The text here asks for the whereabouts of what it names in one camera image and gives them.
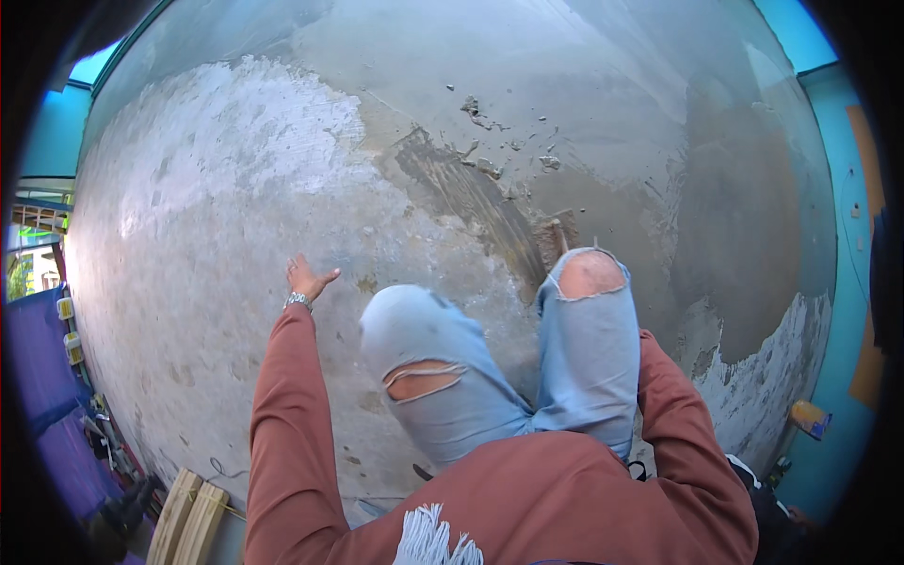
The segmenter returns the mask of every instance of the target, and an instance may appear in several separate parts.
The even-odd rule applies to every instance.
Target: metal watch band
[[[292,304],[293,302],[302,303],[307,307],[308,312],[310,312],[311,314],[314,313],[314,307],[311,306],[311,301],[308,300],[307,297],[300,292],[289,293],[288,298],[286,298],[286,303],[283,305],[283,311],[285,312],[286,308],[288,308],[288,305]]]

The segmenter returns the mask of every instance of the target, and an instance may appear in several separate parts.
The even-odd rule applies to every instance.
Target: purple cloth
[[[9,376],[19,390],[25,417],[34,425],[53,415],[36,433],[90,397],[66,358],[62,338],[69,327],[57,316],[59,298],[62,288],[56,287],[14,300],[4,309],[4,330],[13,357]]]
[[[90,519],[109,496],[122,496],[107,460],[100,461],[84,436],[78,407],[47,428],[38,438],[38,450],[57,492],[73,515]]]

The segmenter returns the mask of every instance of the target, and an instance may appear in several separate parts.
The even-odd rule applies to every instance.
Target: brown long-sleeve shirt
[[[753,508],[709,411],[653,336],[640,337],[638,401],[657,478],[632,480],[589,436],[535,433],[478,447],[350,531],[314,320],[290,305],[270,335],[251,413],[246,563],[392,563],[405,511],[432,503],[444,505],[453,545],[468,532],[486,563],[751,563]]]

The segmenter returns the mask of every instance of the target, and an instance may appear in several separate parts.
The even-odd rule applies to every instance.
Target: torn knee hole
[[[457,363],[418,361],[393,369],[383,379],[383,386],[393,400],[414,400],[453,384],[464,370]]]
[[[625,285],[618,263],[602,251],[586,251],[568,259],[559,276],[559,289],[566,298],[592,297]]]

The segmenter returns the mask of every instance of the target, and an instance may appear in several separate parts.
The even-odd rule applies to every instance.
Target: ripped jeans
[[[384,402],[415,446],[438,468],[494,439],[535,431],[589,434],[623,459],[631,449],[640,372],[640,339],[625,284],[589,297],[566,298],[559,280],[569,259],[594,248],[563,255],[537,291],[540,314],[540,385],[536,410],[506,382],[490,356],[483,328],[432,291],[414,285],[377,293],[361,318],[362,355],[383,385]],[[441,370],[402,370],[436,360]],[[386,390],[399,379],[453,374],[444,386],[406,400]]]

